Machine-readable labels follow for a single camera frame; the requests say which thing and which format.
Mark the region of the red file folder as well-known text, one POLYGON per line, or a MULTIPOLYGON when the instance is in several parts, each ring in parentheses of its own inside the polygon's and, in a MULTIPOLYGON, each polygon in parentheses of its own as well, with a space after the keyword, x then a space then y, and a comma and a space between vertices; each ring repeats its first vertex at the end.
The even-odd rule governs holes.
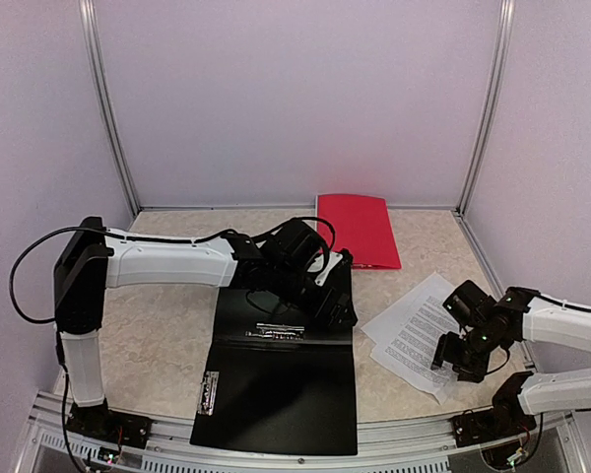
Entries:
POLYGON ((356 194, 318 195, 316 216, 333 226, 334 249, 347 249, 355 269, 402 268, 385 199, 356 194))

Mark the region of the printed text paper sheet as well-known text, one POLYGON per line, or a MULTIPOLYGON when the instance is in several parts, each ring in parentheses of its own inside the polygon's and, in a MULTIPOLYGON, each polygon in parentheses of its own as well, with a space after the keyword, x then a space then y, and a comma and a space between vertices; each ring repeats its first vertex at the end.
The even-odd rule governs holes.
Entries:
POLYGON ((384 368, 415 389, 432 395, 439 404, 450 397, 455 383, 450 364, 435 371, 430 368, 439 337, 449 331, 457 332, 457 324, 443 302, 433 296, 425 302, 415 302, 409 320, 384 343, 374 342, 370 352, 384 368))

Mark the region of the black book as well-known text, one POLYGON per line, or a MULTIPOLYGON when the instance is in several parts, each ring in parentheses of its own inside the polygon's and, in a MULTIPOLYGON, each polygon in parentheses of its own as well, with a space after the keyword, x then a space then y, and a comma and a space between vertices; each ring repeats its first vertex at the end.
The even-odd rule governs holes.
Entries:
POLYGON ((272 293, 222 289, 205 371, 220 373, 215 409, 195 414, 192 444, 276 453, 281 434, 300 433, 324 455, 356 454, 353 327, 314 327, 272 293), (304 337, 246 337, 257 322, 303 326, 304 337))

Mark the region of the white paper sheet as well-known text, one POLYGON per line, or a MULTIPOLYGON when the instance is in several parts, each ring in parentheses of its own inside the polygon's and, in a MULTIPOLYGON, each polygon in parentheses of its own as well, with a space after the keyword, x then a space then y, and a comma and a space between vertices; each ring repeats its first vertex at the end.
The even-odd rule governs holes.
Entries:
POLYGON ((433 272, 406 295, 366 323, 361 331, 376 344, 384 343, 409 320, 415 302, 425 302, 428 296, 443 301, 453 289, 450 282, 437 272, 433 272))

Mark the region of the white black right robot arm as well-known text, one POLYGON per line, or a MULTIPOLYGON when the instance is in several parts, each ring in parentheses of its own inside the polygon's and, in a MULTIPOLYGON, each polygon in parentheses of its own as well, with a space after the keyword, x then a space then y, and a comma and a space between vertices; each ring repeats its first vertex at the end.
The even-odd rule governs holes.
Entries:
MULTIPOLYGON (((509 287, 496 300, 467 280, 445 299, 460 334, 441 335, 431 367, 447 363, 460 381, 480 383, 492 352, 516 342, 560 345, 591 353, 591 306, 557 300, 540 291, 509 287)), ((569 372, 517 372, 495 393, 484 427, 496 438, 546 412, 591 410, 591 368, 569 372)))

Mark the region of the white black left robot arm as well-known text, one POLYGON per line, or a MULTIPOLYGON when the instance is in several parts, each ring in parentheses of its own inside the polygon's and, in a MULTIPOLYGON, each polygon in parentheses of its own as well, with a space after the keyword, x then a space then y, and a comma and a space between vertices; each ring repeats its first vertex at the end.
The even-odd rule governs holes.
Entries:
POLYGON ((225 229, 211 236, 148 236, 107 229, 88 218, 54 266, 58 359, 81 424, 100 439, 118 428, 106 407, 99 330, 105 293, 143 285, 191 285, 269 293, 303 312, 302 322, 260 322, 250 335, 297 339, 308 330, 340 331, 358 321, 352 296, 353 257, 312 227, 290 218, 257 236, 225 229))

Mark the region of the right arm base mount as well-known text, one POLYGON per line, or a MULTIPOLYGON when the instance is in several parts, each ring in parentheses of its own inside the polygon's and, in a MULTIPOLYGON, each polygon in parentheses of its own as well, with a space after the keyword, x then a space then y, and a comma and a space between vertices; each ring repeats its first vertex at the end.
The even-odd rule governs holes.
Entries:
POLYGON ((533 416, 512 420, 499 417, 494 408, 481 411, 466 410, 450 419, 457 447, 466 447, 517 435, 528 436, 537 428, 533 416))

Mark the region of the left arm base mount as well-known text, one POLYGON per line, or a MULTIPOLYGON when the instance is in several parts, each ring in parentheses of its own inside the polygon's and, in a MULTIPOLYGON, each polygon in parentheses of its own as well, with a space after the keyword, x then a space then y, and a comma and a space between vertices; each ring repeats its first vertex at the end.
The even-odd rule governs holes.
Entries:
POLYGON ((145 449, 152 423, 149 417, 114 411, 106 405, 73 406, 66 429, 86 438, 145 449))

